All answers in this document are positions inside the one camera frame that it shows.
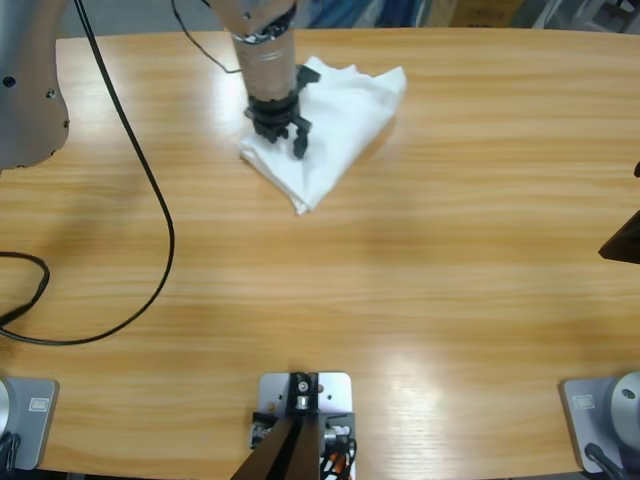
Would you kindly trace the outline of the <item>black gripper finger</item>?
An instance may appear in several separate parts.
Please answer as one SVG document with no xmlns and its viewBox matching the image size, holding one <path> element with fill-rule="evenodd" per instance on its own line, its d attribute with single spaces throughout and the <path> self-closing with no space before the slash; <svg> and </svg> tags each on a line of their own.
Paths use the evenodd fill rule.
<svg viewBox="0 0 640 480">
<path fill-rule="evenodd" d="M 637 211 L 598 251 L 608 260 L 640 263 L 640 211 Z"/>
</svg>

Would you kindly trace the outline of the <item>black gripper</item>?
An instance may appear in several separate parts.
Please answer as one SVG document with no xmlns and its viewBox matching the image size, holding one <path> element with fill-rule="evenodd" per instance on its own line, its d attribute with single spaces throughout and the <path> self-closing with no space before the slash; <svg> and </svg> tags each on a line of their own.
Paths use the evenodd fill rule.
<svg viewBox="0 0 640 480">
<path fill-rule="evenodd" d="M 299 96 L 291 92 L 280 100 L 262 101 L 254 96 L 249 97 L 246 116 L 252 121 L 254 130 L 269 142 L 287 140 L 288 126 L 296 126 L 296 138 L 293 143 L 294 156 L 301 160 L 308 148 L 311 123 L 300 114 Z"/>
</svg>

